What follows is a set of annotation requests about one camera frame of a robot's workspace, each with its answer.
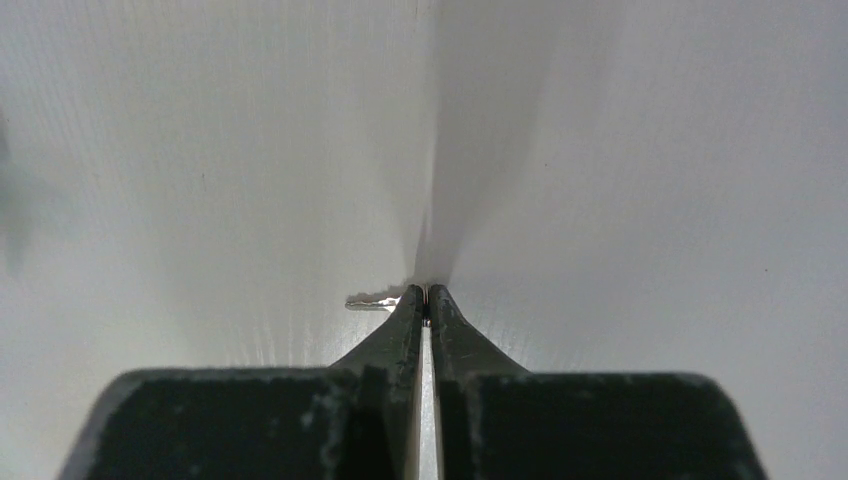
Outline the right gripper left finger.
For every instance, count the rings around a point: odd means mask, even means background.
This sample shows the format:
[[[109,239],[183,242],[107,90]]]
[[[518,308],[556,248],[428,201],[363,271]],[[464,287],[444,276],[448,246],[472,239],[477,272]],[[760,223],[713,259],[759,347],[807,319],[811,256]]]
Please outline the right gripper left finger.
[[[319,367],[138,369],[112,380],[63,479],[414,479],[424,293]]]

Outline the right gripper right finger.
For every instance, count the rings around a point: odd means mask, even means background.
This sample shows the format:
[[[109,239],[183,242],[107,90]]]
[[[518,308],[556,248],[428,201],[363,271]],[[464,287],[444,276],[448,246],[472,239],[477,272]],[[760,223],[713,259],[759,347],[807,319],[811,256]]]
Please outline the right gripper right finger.
[[[534,373],[428,290],[444,479],[763,479],[731,398],[688,372]]]

